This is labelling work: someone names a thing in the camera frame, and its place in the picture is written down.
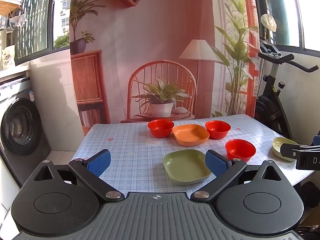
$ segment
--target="black knob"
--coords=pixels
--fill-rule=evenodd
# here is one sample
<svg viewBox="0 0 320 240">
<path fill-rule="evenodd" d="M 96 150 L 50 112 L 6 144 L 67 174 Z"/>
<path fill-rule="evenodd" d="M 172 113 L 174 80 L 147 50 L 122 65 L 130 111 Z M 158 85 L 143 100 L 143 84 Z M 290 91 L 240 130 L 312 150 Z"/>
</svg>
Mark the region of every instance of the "black knob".
<svg viewBox="0 0 320 240">
<path fill-rule="evenodd" d="M 280 81 L 279 84 L 278 84 L 278 87 L 282 89 L 282 88 L 284 88 L 284 86 L 285 86 L 285 84 Z"/>
</svg>

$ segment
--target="exercise bike handlebar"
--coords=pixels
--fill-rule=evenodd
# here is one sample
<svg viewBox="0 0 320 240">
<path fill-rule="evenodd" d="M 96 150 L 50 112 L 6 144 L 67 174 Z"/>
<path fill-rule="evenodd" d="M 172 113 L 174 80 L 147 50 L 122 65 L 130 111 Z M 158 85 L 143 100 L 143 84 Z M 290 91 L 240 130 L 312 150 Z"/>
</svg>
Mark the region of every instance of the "exercise bike handlebar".
<svg viewBox="0 0 320 240">
<path fill-rule="evenodd" d="M 294 59 L 294 55 L 293 54 L 288 54 L 286 56 L 283 56 L 283 57 L 271 57 L 269 54 L 267 53 L 263 53 L 263 52 L 259 52 L 258 53 L 258 56 L 260 58 L 263 58 L 267 61 L 270 61 L 272 63 L 275 63 L 275 64 L 283 64 L 283 63 L 286 63 L 290 60 L 293 60 Z"/>
<path fill-rule="evenodd" d="M 302 66 L 292 60 L 288 61 L 287 63 L 289 63 L 290 65 L 293 65 L 299 69 L 302 69 L 304 72 L 308 72 L 308 73 L 314 72 L 319 69 L 318 65 L 315 65 L 312 68 L 306 68 L 306 67 L 304 67 L 304 66 Z"/>
<path fill-rule="evenodd" d="M 267 53 L 259 52 L 258 56 L 260 58 L 263 58 L 263 59 L 265 59 L 265 60 L 267 60 L 267 61 L 269 61 L 271 63 L 275 63 L 275 64 L 288 63 L 288 64 L 293 65 L 293 66 L 295 66 L 295 67 L 297 67 L 297 68 L 299 68 L 299 69 L 301 69 L 301 70 L 303 70 L 305 72 L 308 72 L 308 73 L 314 72 L 314 71 L 319 69 L 318 65 L 315 65 L 312 68 L 306 68 L 306 67 L 304 67 L 304 66 L 302 66 L 302 65 L 300 65 L 300 64 L 298 64 L 298 63 L 296 63 L 294 61 L 292 61 L 294 59 L 294 55 L 293 54 L 288 54 L 286 56 L 277 58 L 277 57 L 271 57 Z"/>
</svg>

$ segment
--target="floor lamp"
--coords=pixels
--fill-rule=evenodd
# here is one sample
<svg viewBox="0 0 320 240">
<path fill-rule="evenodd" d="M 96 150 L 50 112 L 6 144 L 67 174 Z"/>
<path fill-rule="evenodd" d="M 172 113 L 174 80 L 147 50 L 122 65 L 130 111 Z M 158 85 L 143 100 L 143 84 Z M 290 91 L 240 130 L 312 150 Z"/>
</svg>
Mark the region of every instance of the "floor lamp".
<svg viewBox="0 0 320 240">
<path fill-rule="evenodd" d="M 192 40 L 186 49 L 182 52 L 181 59 L 194 59 L 198 61 L 197 64 L 197 77 L 196 77 L 196 85 L 198 91 L 198 82 L 199 82 L 199 60 L 212 60 L 218 61 L 215 53 L 213 52 L 210 45 L 205 40 Z M 194 101 L 194 109 L 195 109 L 195 116 L 196 116 L 196 98 Z"/>
</svg>

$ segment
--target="circular pad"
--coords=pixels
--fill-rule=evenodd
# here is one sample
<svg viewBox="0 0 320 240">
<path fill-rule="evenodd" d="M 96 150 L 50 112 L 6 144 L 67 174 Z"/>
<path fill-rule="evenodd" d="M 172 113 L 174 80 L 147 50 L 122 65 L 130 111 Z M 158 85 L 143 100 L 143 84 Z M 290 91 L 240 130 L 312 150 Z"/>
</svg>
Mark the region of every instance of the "circular pad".
<svg viewBox="0 0 320 240">
<path fill-rule="evenodd" d="M 252 212 L 258 214 L 270 214 L 280 208 L 281 201 L 278 197 L 272 194 L 257 192 L 247 195 L 243 200 L 243 204 Z"/>
<path fill-rule="evenodd" d="M 62 193 L 47 193 L 38 197 L 34 205 L 41 213 L 56 214 L 71 206 L 71 198 Z"/>
<path fill-rule="evenodd" d="M 95 194 L 62 179 L 23 186 L 12 204 L 19 230 L 36 236 L 63 236 L 87 225 L 99 209 Z"/>
<path fill-rule="evenodd" d="M 232 228 L 258 236 L 285 233 L 303 215 L 303 203 L 288 181 L 252 180 L 226 189 L 215 204 L 218 215 Z"/>
</svg>

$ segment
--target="lamp shade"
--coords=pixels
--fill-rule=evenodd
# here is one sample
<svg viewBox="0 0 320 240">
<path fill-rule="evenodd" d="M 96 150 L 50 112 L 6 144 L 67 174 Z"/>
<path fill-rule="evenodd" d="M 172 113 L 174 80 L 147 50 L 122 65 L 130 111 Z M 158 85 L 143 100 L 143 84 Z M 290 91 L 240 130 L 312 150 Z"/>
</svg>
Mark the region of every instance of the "lamp shade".
<svg viewBox="0 0 320 240">
<path fill-rule="evenodd" d="M 218 61 L 216 54 L 205 40 L 192 40 L 179 58 Z"/>
</svg>

